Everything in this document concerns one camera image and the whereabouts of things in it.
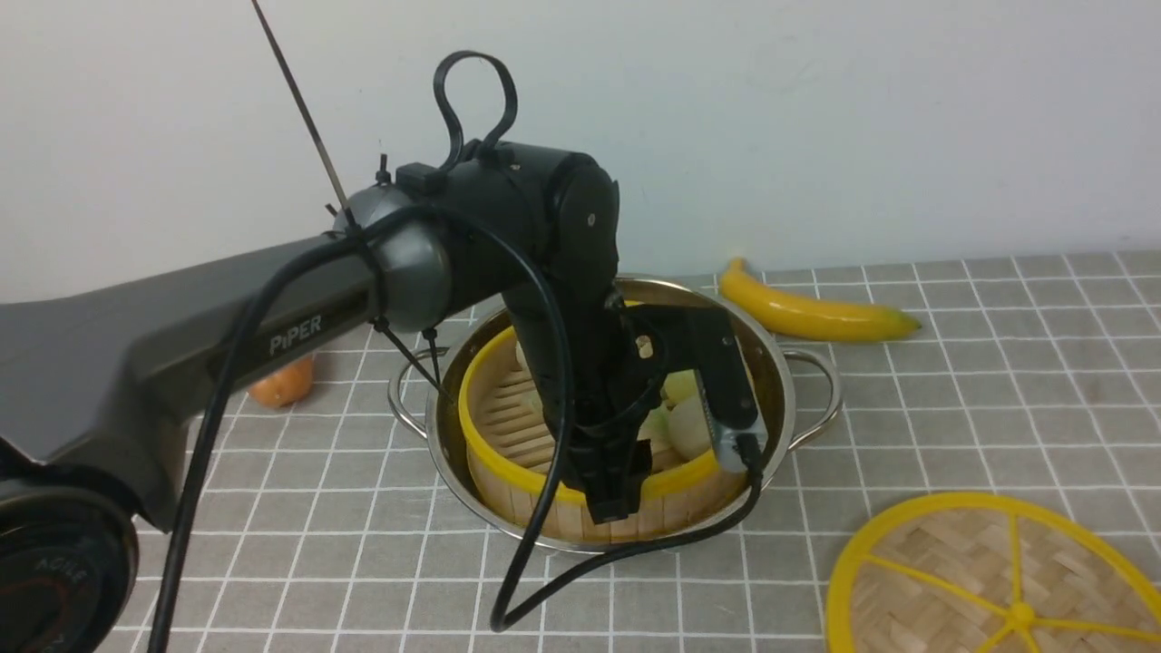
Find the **white wall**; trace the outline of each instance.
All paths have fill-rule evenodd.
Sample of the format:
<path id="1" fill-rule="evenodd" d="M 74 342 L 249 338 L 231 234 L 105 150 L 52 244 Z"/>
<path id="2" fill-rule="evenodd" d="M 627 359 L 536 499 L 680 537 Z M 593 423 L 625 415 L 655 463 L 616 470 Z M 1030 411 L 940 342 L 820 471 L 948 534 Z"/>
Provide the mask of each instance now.
<path id="1" fill-rule="evenodd" d="M 623 268 L 1161 245 L 1158 0 L 266 0 L 352 191 L 439 163 L 431 73 L 596 156 Z M 6 0 L 0 301 L 318 232 L 329 185 L 241 0 Z M 499 113 L 484 64 L 450 95 Z M 656 246 L 664 234 L 675 243 Z"/>

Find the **white grout line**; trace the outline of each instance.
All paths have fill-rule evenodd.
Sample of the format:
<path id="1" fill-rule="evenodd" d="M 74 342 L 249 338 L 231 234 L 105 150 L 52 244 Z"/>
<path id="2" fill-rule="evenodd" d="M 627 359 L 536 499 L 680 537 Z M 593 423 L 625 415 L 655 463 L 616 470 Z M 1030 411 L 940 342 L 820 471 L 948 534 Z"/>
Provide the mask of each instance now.
<path id="1" fill-rule="evenodd" d="M 968 279 L 971 279 L 972 278 L 971 270 L 968 270 L 966 263 L 964 263 L 962 265 L 964 265 L 964 273 L 967 274 Z M 1032 294 L 1027 290 L 1026 285 L 1024 287 L 1024 292 L 1027 293 L 1029 296 L 1031 297 Z M 975 287 L 974 282 L 972 284 L 972 293 L 975 294 L 975 301 L 979 302 L 980 306 L 982 307 L 983 301 L 980 299 L 980 292 Z M 1036 310 L 1036 315 L 1040 320 L 1040 325 L 1044 326 L 1044 332 L 1050 333 L 1048 323 L 1044 320 L 1044 315 L 1041 315 L 1039 310 Z M 987 310 L 983 310 L 983 321 L 988 323 L 988 330 L 991 331 L 993 336 L 995 336 L 996 326 L 995 324 L 991 323 L 991 317 L 988 315 Z M 1068 501 L 1068 495 L 1065 493 L 1065 488 L 1060 487 L 1061 486 L 1060 475 L 1057 473 L 1057 467 L 1055 465 L 1052 464 L 1052 458 L 1048 455 L 1048 450 L 1045 446 L 1044 438 L 1040 436 L 1040 428 L 1036 425 L 1036 419 L 1032 416 L 1032 408 L 1030 407 L 1027 400 L 1024 397 L 1024 390 L 1022 390 L 1019 383 L 1016 382 L 1016 373 L 1011 372 L 1011 361 L 1008 359 L 1008 352 L 1004 351 L 1004 347 L 997 347 L 997 349 L 1000 350 L 1000 358 L 1003 359 L 1004 361 L 1004 367 L 1009 369 L 1009 379 L 1011 380 L 1012 389 L 1016 392 L 1016 396 L 1019 397 L 1019 403 L 1024 408 L 1024 412 L 1027 416 L 1027 422 L 1032 428 L 1032 437 L 1036 438 L 1036 443 L 1040 446 L 1040 454 L 1044 457 L 1044 462 L 1048 468 L 1048 475 L 1052 476 L 1052 482 L 1058 486 L 1057 491 L 1058 494 L 1060 494 L 1060 501 L 1065 507 L 1065 511 L 1068 512 L 1069 519 L 1075 521 L 1076 514 L 1073 511 L 1073 504 L 1070 501 Z"/>
<path id="2" fill-rule="evenodd" d="M 286 423 L 282 424 L 282 429 L 279 430 L 279 436 L 274 442 L 275 449 L 277 449 L 279 444 L 282 442 L 282 438 L 286 436 L 287 429 L 290 426 L 290 417 L 294 415 L 294 409 L 296 406 L 297 403 L 290 404 L 290 410 L 286 415 Z M 230 565 L 226 566 L 225 577 L 222 581 L 222 587 L 218 588 L 217 596 L 214 598 L 214 607 L 210 608 L 209 617 L 207 617 L 205 619 L 205 631 L 202 632 L 202 637 L 199 638 L 197 640 L 197 647 L 195 651 L 197 651 L 199 653 L 201 653 L 201 651 L 205 647 L 205 639 L 209 637 L 209 629 L 211 625 L 214 625 L 214 619 L 217 617 L 218 608 L 222 607 L 222 597 L 225 596 L 226 588 L 230 584 L 230 579 L 233 575 L 233 569 L 238 564 L 238 558 L 241 557 L 241 547 L 246 543 L 246 536 L 251 534 L 250 524 L 253 523 L 254 515 L 258 512 L 258 503 L 261 500 L 261 488 L 265 488 L 266 483 L 269 481 L 271 471 L 274 469 L 274 460 L 276 458 L 277 455 L 271 455 L 269 461 L 267 461 L 266 464 L 266 471 L 262 473 L 262 482 L 259 486 L 258 495 L 254 496 L 254 503 L 250 507 L 250 514 L 246 515 L 246 523 L 241 528 L 241 534 L 240 537 L 238 537 L 238 544 L 233 547 L 233 555 L 230 558 Z"/>
<path id="3" fill-rule="evenodd" d="M 1088 290 L 1084 289 L 1084 286 L 1080 282 L 1080 279 L 1076 278 L 1076 273 L 1073 270 L 1073 264 L 1069 263 L 1067 258 L 1065 258 L 1065 265 L 1068 267 L 1068 272 L 1073 275 L 1073 282 L 1076 285 L 1076 288 L 1080 290 L 1081 296 L 1084 297 L 1084 303 L 1089 304 L 1089 309 L 1093 310 L 1093 301 L 1088 296 Z M 1105 329 L 1104 321 L 1101 318 L 1099 315 L 1096 314 L 1096 310 L 1093 310 L 1093 316 L 1096 318 L 1096 323 L 1101 328 L 1101 332 L 1105 337 L 1108 337 L 1109 336 L 1109 331 L 1108 331 L 1108 329 Z M 1146 401 L 1145 393 L 1141 392 L 1140 385 L 1138 385 L 1137 379 L 1133 376 L 1132 372 L 1130 372 L 1128 364 L 1127 364 L 1127 361 L 1125 361 L 1125 357 L 1122 356 L 1120 350 L 1118 350 L 1116 347 L 1116 345 L 1112 345 L 1110 349 L 1112 349 L 1113 356 L 1116 356 L 1117 360 L 1120 363 L 1120 365 L 1122 365 L 1122 372 L 1126 376 L 1128 376 L 1128 382 L 1133 386 L 1133 392 L 1137 393 L 1137 396 L 1141 397 L 1141 402 L 1145 402 Z M 1081 394 L 1080 386 L 1076 383 L 1076 380 L 1073 378 L 1072 372 L 1068 373 L 1068 378 L 1073 381 L 1073 385 L 1076 388 L 1076 393 Z M 1101 430 L 1101 424 L 1099 424 L 1099 422 L 1097 422 L 1096 415 L 1093 414 L 1091 409 L 1089 409 L 1089 418 L 1093 419 L 1093 429 L 1096 431 L 1096 436 L 1101 440 L 1101 444 L 1105 444 L 1104 432 Z M 1156 412 L 1153 414 L 1153 421 L 1156 422 L 1158 429 L 1159 429 L 1159 431 L 1161 431 L 1161 417 L 1159 417 Z M 1124 486 L 1125 494 L 1128 496 L 1128 502 L 1130 502 L 1130 504 L 1132 504 L 1133 510 L 1137 512 L 1137 517 L 1141 521 L 1141 525 L 1145 526 L 1146 529 L 1148 529 L 1149 528 L 1149 522 L 1148 522 L 1148 519 L 1145 516 L 1145 510 L 1141 509 L 1140 503 L 1137 501 L 1137 495 L 1133 493 L 1133 487 L 1128 483 L 1128 480 L 1125 476 L 1125 472 L 1120 468 L 1120 461 L 1117 460 L 1117 457 L 1113 455 L 1111 451 L 1106 451 L 1105 454 L 1109 457 L 1110 460 L 1112 460 L 1112 468 L 1113 468 L 1113 471 L 1117 472 L 1117 478 L 1120 480 L 1120 483 Z M 1158 555 L 1161 555 L 1161 543 L 1159 543 L 1156 540 L 1156 538 L 1149 538 L 1149 541 L 1153 543 L 1153 550 L 1158 552 Z"/>
<path id="4" fill-rule="evenodd" d="M 374 335 L 375 335 L 374 329 L 367 330 L 367 342 L 363 344 L 365 347 L 370 344 L 370 338 Z M 367 360 L 367 354 L 363 353 L 362 359 L 360 359 L 359 361 L 359 369 L 355 371 L 355 378 L 359 376 L 359 372 L 362 369 L 362 365 L 363 363 L 366 363 L 366 360 Z M 351 408 L 351 399 L 354 396 L 354 394 L 355 394 L 355 386 L 354 383 L 352 383 L 351 389 L 347 392 L 347 401 L 345 404 L 345 410 Z M 298 536 L 298 543 L 295 545 L 294 558 L 290 561 L 290 571 L 287 572 L 287 580 L 294 577 L 295 569 L 298 567 L 298 557 L 302 554 L 303 544 L 307 541 L 307 533 L 310 532 L 310 521 L 315 518 L 315 509 L 318 507 L 318 497 L 320 496 L 320 493 L 318 493 L 317 490 L 323 489 L 323 483 L 326 482 L 326 473 L 331 468 L 331 460 L 334 457 L 334 447 L 339 442 L 339 432 L 342 430 L 342 422 L 345 419 L 346 415 L 342 415 L 341 417 L 339 417 L 338 425 L 334 426 L 334 436 L 331 438 L 331 451 L 327 452 L 326 462 L 323 464 L 323 473 L 319 474 L 318 476 L 318 486 L 316 488 L 315 496 L 310 501 L 310 509 L 307 511 L 307 519 L 305 522 L 303 522 L 302 533 Z M 287 582 L 282 587 L 282 594 L 281 596 L 279 596 L 277 608 L 274 609 L 274 617 L 271 619 L 271 631 L 266 637 L 266 644 L 262 646 L 264 653 L 269 653 L 271 651 L 271 643 L 274 641 L 274 633 L 277 632 L 279 618 L 282 616 L 282 608 L 286 605 L 287 594 L 290 593 L 290 584 L 291 584 L 290 582 Z"/>

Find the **tiled countertop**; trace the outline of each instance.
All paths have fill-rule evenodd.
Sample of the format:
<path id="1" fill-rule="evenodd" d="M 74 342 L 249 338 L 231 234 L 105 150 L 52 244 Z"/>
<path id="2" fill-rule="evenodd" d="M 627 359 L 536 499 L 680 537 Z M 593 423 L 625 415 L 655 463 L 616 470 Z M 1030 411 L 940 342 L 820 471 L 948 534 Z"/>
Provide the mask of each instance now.
<path id="1" fill-rule="evenodd" d="M 925 328 L 889 345 L 794 344 L 835 360 L 846 407 L 786 459 L 741 529 L 618 564 L 512 634 L 491 634 L 514 540 L 456 502 L 423 440 L 389 414 L 399 353 L 359 329 L 319 356 L 318 385 L 293 410 L 233 403 L 171 651 L 822 652 L 827 579 L 850 534 L 875 511 L 947 489 L 1058 510 L 1161 581 L 1161 252 L 766 280 L 907 308 Z M 440 339 L 470 320 L 447 323 Z M 806 423 L 827 386 L 794 371 Z M 425 394 L 409 382 L 405 401 L 421 408 Z M 140 538 L 140 580 L 102 652 L 144 651 L 166 539 Z M 538 553 L 528 573 L 554 576 L 570 561 Z"/>

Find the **yellow rim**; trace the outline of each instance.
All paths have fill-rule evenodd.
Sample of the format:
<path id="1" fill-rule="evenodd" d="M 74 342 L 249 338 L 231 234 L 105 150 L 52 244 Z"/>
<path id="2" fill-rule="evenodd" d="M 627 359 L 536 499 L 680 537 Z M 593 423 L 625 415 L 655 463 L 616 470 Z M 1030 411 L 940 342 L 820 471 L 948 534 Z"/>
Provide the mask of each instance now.
<path id="1" fill-rule="evenodd" d="M 545 487 L 545 475 L 520 467 L 492 449 L 484 440 L 479 431 L 476 430 L 476 425 L 471 421 L 471 411 L 468 409 L 468 388 L 471 386 L 479 365 L 484 360 L 488 360 L 488 357 L 495 354 L 497 349 L 513 338 L 515 338 L 515 329 L 509 326 L 489 340 L 479 350 L 479 353 L 471 359 L 467 372 L 463 374 L 463 383 L 460 386 L 460 400 L 456 409 L 460 415 L 460 424 L 463 426 L 463 437 L 471 451 L 479 458 L 479 461 L 506 483 L 529 494 L 540 494 L 540 490 Z M 646 482 L 641 485 L 641 501 L 649 501 L 666 494 L 680 491 L 707 479 L 716 469 L 717 460 L 714 458 L 714 452 L 707 451 L 685 465 L 652 474 L 646 479 Z M 584 504 L 584 494 L 561 486 L 556 490 L 556 501 L 565 501 L 580 505 Z"/>
<path id="2" fill-rule="evenodd" d="M 1120 577 L 1128 583 L 1133 591 L 1140 596 L 1141 601 L 1148 608 L 1149 612 L 1158 620 L 1158 623 L 1161 623 L 1161 594 L 1153 588 L 1148 579 L 1145 577 L 1145 575 L 1138 571 L 1137 567 L 1128 561 L 1128 559 L 1080 524 L 1076 524 L 1075 522 L 1072 522 L 1051 510 L 1018 498 L 1012 498 L 1010 496 L 995 496 L 979 493 L 943 493 L 913 498 L 885 510 L 867 522 L 867 524 L 854 533 L 854 537 L 846 543 L 846 547 L 843 550 L 843 553 L 838 558 L 838 562 L 835 565 L 835 572 L 830 577 L 830 591 L 827 595 L 827 643 L 831 653 L 850 653 L 854 651 L 854 638 L 851 633 L 850 607 L 854 590 L 854 580 L 858 576 L 859 568 L 865 564 L 886 566 L 923 582 L 940 587 L 942 589 L 954 594 L 965 601 L 969 601 L 981 608 L 1004 616 L 1007 625 L 993 634 L 985 646 L 980 648 L 981 652 L 990 651 L 993 647 L 998 645 L 1001 640 L 1010 634 L 1015 634 L 1027 643 L 1031 639 L 1027 631 L 1032 627 L 1062 627 L 1070 630 L 1101 631 L 1109 634 L 1119 634 L 1123 637 L 1144 639 L 1146 641 L 1156 641 L 1161 644 L 1161 634 L 1118 627 L 1111 624 L 1091 624 L 1067 619 L 1043 618 L 1033 618 L 1029 620 L 1024 615 L 1019 613 L 1023 608 L 1026 608 L 1026 605 L 1019 601 L 1019 597 L 1022 596 L 1022 574 L 1019 571 L 1021 557 L 1018 555 L 1018 550 L 1015 548 L 1012 557 L 1012 597 L 1016 601 L 1011 608 L 994 605 L 983 598 L 946 581 L 930 576 L 917 569 L 911 569 L 910 567 L 884 560 L 871 553 L 879 540 L 907 522 L 932 512 L 962 508 L 994 510 L 1008 515 L 1009 525 L 1012 532 L 1011 539 L 1014 541 L 1014 547 L 1017 546 L 1019 541 L 1016 537 L 1017 517 L 1039 522 L 1043 525 L 1050 526 L 1072 537 L 1112 567 L 1120 575 Z"/>

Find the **antenna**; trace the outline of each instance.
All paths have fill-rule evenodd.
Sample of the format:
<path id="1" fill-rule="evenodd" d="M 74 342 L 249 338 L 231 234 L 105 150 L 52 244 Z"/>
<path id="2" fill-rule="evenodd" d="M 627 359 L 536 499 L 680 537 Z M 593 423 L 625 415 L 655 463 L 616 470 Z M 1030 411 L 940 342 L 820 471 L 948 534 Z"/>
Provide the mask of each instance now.
<path id="1" fill-rule="evenodd" d="M 307 123 L 307 130 L 310 131 L 310 137 L 315 141 L 315 148 L 318 150 L 319 158 L 323 159 L 323 167 L 326 168 L 326 175 L 331 179 L 331 187 L 334 188 L 334 194 L 339 198 L 339 207 L 342 209 L 342 214 L 346 216 L 347 222 L 354 223 L 354 215 L 351 213 L 351 204 L 347 203 L 347 194 L 342 191 L 342 184 L 339 181 L 339 175 L 334 172 L 334 164 L 331 163 L 331 156 L 326 153 L 326 146 L 323 145 L 323 137 L 318 135 L 318 128 L 315 127 L 315 120 L 310 117 L 310 110 L 307 109 L 307 102 L 302 99 L 302 93 L 298 91 L 298 84 L 295 82 L 294 76 L 290 74 L 290 66 L 287 65 L 286 57 L 282 56 L 282 49 L 279 48 L 277 41 L 274 40 L 274 33 L 271 31 L 271 24 L 266 22 L 266 15 L 262 14 L 262 8 L 258 6 L 258 0 L 250 0 L 251 5 L 254 6 L 254 12 L 258 13 L 258 20 L 262 23 L 262 31 L 266 33 L 266 40 L 271 43 L 271 50 L 274 51 L 274 58 L 279 60 L 279 67 L 282 69 L 282 77 L 286 78 L 287 85 L 290 87 L 290 94 L 294 95 L 295 105 L 298 105 L 298 113 L 302 115 L 302 120 Z"/>

